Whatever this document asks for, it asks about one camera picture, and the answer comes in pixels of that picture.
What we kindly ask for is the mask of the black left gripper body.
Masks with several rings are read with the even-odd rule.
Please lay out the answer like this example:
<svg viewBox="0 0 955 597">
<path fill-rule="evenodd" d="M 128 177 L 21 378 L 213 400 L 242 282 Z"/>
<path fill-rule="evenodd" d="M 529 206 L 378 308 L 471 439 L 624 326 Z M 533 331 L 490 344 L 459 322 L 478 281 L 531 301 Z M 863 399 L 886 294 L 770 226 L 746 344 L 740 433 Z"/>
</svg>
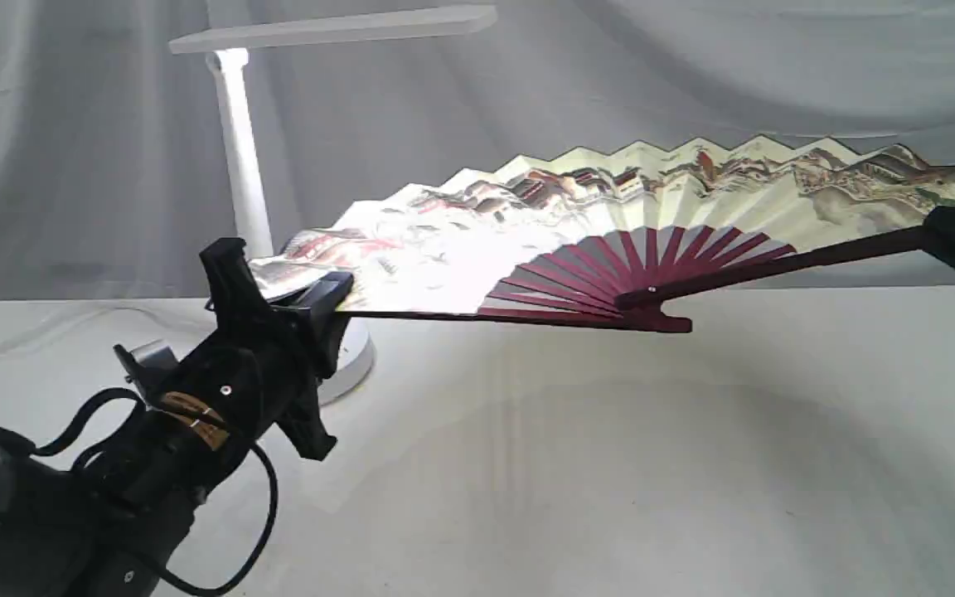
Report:
<svg viewBox="0 0 955 597">
<path fill-rule="evenodd" d="M 275 303 L 263 298 L 244 246 L 228 237 L 201 251 L 216 329 L 163 382 L 145 420 L 148 498 L 211 491 L 273 427 L 302 459 L 322 461 L 337 445 L 321 419 L 323 381 Z"/>
</svg>

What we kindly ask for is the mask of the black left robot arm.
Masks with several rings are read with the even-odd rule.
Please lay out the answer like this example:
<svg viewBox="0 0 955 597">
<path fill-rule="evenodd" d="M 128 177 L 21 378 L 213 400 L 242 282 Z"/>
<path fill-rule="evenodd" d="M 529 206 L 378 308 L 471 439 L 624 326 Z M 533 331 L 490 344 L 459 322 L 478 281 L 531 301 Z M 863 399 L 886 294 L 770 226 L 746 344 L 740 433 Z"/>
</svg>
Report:
<svg viewBox="0 0 955 597">
<path fill-rule="evenodd" d="M 216 328 L 184 357 L 163 342 L 116 345 L 124 386 L 88 398 L 51 442 L 0 427 L 0 596 L 149 596 L 159 585 L 224 596 L 253 570 L 281 500 L 260 438 L 277 428 L 316 461 L 335 446 L 318 389 L 337 370 L 337 310 L 355 279 L 329 271 L 269 301 L 243 248 L 220 238 L 201 251 Z M 222 585 L 183 580 L 167 563 L 249 456 L 268 476 L 254 548 Z"/>
</svg>

